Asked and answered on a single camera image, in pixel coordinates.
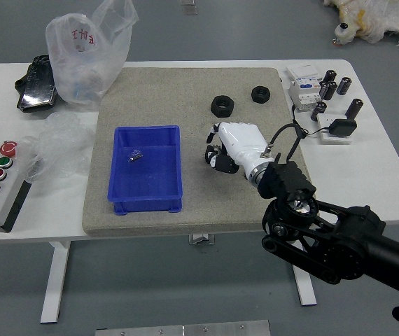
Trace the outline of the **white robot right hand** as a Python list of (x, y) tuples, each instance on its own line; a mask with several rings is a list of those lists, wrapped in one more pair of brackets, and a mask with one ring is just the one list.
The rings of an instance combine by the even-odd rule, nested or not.
[(244, 169), (246, 178), (255, 182), (260, 178), (271, 157), (272, 145), (268, 144), (254, 124), (220, 122), (211, 128), (206, 140), (204, 159), (213, 169), (227, 174)]

